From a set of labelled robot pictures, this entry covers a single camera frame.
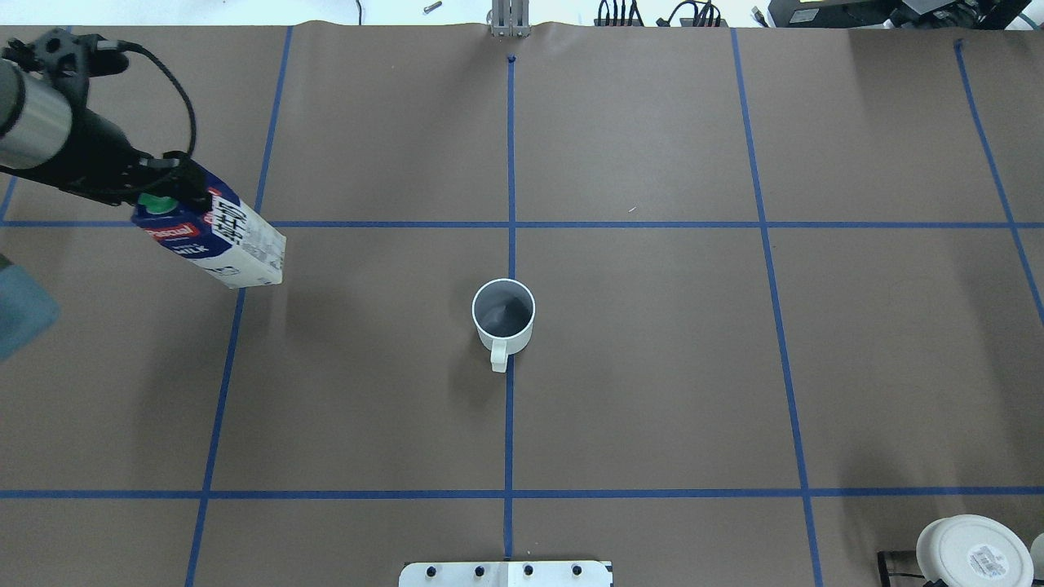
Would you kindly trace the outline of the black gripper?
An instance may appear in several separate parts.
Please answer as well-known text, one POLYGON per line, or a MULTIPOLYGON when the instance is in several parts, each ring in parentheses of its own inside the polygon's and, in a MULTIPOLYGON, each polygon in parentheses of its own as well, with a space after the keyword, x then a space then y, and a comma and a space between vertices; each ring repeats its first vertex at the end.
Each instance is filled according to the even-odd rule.
POLYGON ((141 194, 170 196, 194 214, 212 211, 209 172, 192 150, 155 157, 130 145, 123 130, 90 110, 90 83, 127 70, 128 55, 172 72, 140 44, 50 29, 2 49, 1 170, 106 205, 141 194))

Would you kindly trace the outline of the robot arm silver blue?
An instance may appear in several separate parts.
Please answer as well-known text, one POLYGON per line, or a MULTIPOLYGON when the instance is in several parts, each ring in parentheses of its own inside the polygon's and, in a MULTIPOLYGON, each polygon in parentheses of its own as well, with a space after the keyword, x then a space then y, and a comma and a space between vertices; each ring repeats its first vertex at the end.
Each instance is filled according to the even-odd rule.
POLYGON ((2 171, 102 205, 171 199, 205 217, 231 196, 223 181, 194 160, 197 112, 182 83, 144 46, 99 34, 50 29, 2 49, 2 171), (126 133, 89 108, 90 83, 127 70, 141 55, 175 88, 188 116, 188 146, 159 157, 135 148, 126 133))

